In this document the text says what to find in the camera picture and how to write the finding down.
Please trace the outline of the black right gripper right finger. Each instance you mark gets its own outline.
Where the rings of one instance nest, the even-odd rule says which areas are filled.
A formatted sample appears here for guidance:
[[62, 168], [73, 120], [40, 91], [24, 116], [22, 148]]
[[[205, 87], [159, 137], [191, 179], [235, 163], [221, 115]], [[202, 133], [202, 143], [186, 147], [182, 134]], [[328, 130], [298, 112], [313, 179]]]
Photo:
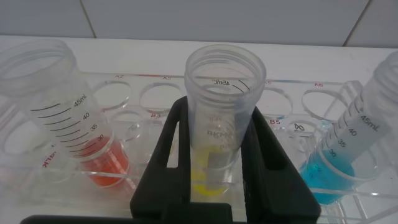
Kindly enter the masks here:
[[248, 223], [316, 223], [321, 208], [258, 108], [241, 144]]

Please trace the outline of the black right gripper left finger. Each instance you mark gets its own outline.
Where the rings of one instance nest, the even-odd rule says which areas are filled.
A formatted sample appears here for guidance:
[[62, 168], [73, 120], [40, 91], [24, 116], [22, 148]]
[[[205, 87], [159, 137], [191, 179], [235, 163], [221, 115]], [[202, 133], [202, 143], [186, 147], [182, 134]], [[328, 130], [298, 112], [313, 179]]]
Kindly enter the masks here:
[[[175, 130], [178, 130], [178, 165], [168, 167]], [[171, 204], [190, 203], [190, 132], [188, 101], [184, 96], [170, 109], [152, 157], [130, 201], [134, 218], [160, 218]]]

